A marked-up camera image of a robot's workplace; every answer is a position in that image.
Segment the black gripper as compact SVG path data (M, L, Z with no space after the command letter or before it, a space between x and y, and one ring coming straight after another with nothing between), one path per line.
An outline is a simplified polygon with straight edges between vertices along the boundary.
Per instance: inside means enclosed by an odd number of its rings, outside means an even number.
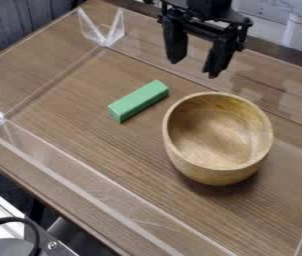
M160 0L159 23L168 61L187 55L188 35L212 42L201 72L213 79L228 67L235 51L245 47L252 20L236 12L232 0Z

